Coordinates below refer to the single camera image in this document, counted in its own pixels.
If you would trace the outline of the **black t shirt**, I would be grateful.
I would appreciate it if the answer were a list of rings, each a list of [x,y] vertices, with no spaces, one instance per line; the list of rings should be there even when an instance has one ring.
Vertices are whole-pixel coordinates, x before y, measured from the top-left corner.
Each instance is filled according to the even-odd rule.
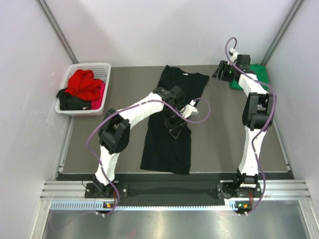
[[[187,73],[167,65],[162,71],[158,87],[171,90],[174,86],[179,86],[185,94],[183,104],[186,105],[202,96],[208,80],[207,75]],[[174,138],[164,124],[166,112],[175,115],[165,108],[149,117],[140,168],[187,175],[191,166],[191,130],[184,122],[178,138]]]

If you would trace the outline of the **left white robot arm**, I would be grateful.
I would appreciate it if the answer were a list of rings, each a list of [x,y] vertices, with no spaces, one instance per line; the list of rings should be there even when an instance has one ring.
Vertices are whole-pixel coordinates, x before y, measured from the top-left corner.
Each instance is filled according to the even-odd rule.
[[[149,116],[163,112],[164,126],[173,138],[178,138],[186,120],[197,113],[195,101],[184,104],[185,94],[178,86],[171,90],[158,87],[144,99],[122,110],[110,109],[106,121],[98,131],[100,162],[93,178],[94,189],[99,197],[109,197],[113,191],[115,168],[118,157],[128,146],[131,129]]]

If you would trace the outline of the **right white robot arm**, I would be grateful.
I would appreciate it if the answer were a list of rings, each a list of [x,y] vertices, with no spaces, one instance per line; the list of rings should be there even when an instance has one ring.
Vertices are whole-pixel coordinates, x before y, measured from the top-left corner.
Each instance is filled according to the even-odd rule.
[[[213,77],[222,81],[236,81],[247,100],[242,114],[245,143],[241,162],[233,182],[220,183],[218,193],[225,199],[248,197],[261,190],[258,183],[259,155],[268,128],[272,125],[274,96],[267,92],[250,70],[250,56],[236,50],[226,52],[227,61],[221,61]]]

